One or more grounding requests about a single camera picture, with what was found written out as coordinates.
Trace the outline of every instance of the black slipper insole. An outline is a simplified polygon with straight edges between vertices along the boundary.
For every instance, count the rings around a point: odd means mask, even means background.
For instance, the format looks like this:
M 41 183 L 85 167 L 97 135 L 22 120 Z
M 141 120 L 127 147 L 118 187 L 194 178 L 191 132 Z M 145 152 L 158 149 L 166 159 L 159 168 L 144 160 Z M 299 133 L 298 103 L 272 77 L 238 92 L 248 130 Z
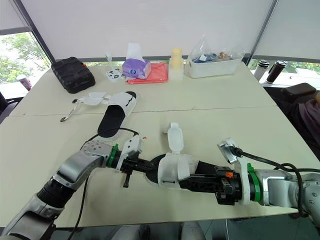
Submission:
M 137 98 L 137 95 L 133 91 L 126 91 L 133 98 Z M 120 128 L 126 115 L 124 110 L 119 105 L 110 105 L 105 111 L 102 121 L 98 127 L 97 133 L 103 138 L 111 138 L 119 131 L 116 128 Z

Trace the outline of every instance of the thermos bottle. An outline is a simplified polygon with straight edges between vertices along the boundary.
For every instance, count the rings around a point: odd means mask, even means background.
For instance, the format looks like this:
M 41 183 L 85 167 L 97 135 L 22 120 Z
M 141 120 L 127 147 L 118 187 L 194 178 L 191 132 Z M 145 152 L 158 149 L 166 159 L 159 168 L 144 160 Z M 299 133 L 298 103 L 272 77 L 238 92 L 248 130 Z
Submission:
M 269 62 L 261 60 L 255 68 L 254 76 L 259 81 L 264 73 L 266 72 L 267 68 L 269 67 Z
M 273 84 L 276 78 L 279 76 L 281 71 L 287 66 L 286 61 L 278 60 L 273 64 L 273 66 L 269 70 L 269 76 L 266 79 L 268 84 Z

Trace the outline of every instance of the white plastic basket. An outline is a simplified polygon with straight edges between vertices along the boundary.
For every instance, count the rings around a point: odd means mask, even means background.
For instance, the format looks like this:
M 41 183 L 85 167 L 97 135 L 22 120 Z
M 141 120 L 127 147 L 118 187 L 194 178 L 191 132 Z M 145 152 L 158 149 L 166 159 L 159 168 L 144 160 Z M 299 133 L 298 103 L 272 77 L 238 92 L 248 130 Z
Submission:
M 241 58 L 228 61 L 194 63 L 188 57 L 185 73 L 193 79 L 234 74 L 240 62 Z

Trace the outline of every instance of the black bag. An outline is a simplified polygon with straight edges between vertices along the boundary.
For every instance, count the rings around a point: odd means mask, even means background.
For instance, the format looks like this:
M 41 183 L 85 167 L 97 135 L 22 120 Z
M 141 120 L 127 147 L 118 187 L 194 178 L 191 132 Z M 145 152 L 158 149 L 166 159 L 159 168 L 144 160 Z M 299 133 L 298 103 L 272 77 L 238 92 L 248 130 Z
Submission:
M 62 86 L 71 94 L 96 84 L 90 70 L 74 56 L 53 63 L 51 68 Z

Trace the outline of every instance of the floor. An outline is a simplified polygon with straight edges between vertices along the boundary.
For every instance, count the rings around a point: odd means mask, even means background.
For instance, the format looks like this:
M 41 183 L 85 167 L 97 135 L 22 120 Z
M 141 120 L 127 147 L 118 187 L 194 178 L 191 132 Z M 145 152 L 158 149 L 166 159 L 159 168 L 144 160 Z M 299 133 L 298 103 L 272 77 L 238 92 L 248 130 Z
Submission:
M 205 220 L 198 222 L 206 240 L 221 232 L 227 223 L 229 240 L 316 240 L 320 235 L 308 218 L 291 219 L 288 215 L 256 217 L 244 220 Z M 150 224 L 151 240 L 178 240 L 180 223 Z M 74 240 L 110 240 L 120 226 L 86 227 Z M 52 240 L 66 240 L 70 232 L 57 230 Z

